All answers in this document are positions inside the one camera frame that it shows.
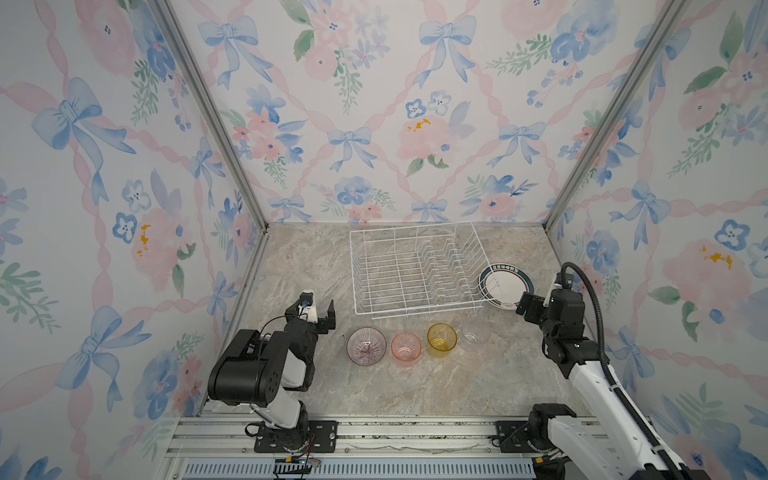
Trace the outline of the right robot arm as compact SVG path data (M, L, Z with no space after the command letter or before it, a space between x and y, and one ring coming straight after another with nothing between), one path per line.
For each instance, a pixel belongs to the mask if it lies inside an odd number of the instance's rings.
M580 293L554 289L541 297L523 293L516 313L542 332L542 349L575 387L610 444L597 440L564 404L532 408L522 440L534 449L559 450L589 479L707 479L660 438L616 380L604 348L584 335Z

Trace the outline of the white ceramic bowl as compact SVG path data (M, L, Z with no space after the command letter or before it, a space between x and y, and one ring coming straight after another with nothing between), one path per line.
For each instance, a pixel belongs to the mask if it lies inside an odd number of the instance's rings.
M387 350L385 336L377 329L363 327L353 332L346 346L350 360L358 366L372 366L382 360Z

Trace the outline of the yellow glass cup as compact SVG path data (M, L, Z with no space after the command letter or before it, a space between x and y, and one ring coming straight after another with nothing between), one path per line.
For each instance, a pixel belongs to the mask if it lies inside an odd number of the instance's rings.
M428 354L435 358L449 355L457 346L456 330L446 323L435 323L427 331Z

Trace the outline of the clear glass cup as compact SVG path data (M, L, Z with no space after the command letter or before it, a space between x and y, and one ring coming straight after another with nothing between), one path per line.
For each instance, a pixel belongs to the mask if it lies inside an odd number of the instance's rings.
M492 328L489 322L481 319L467 319L460 327L461 342L465 349L478 350L490 340Z

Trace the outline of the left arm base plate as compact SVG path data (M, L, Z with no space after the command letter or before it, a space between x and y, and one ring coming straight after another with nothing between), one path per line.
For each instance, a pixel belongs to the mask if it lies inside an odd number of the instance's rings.
M293 429L268 428L264 423L249 424L248 436L254 439L255 453L291 454L334 453L338 439L337 421L310 420Z

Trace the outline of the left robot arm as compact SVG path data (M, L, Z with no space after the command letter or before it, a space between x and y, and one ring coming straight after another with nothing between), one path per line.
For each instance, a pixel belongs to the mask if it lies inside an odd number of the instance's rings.
M209 375L207 394L229 406L249 406L273 431L304 437L306 407L289 393L309 390L319 337L336 328L335 305L320 317L313 293L305 291L279 318L282 329L235 334Z

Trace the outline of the pink glass cup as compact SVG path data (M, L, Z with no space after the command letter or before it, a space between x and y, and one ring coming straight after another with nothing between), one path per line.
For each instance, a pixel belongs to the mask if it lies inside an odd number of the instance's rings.
M421 357L422 343L414 333L400 332L393 337L390 350L398 366L410 367Z

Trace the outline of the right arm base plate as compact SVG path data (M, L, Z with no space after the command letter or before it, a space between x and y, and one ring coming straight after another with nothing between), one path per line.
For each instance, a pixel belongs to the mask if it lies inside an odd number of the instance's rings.
M501 420L495 423L496 435L492 445L501 453L535 453L531 441L531 427L528 421Z

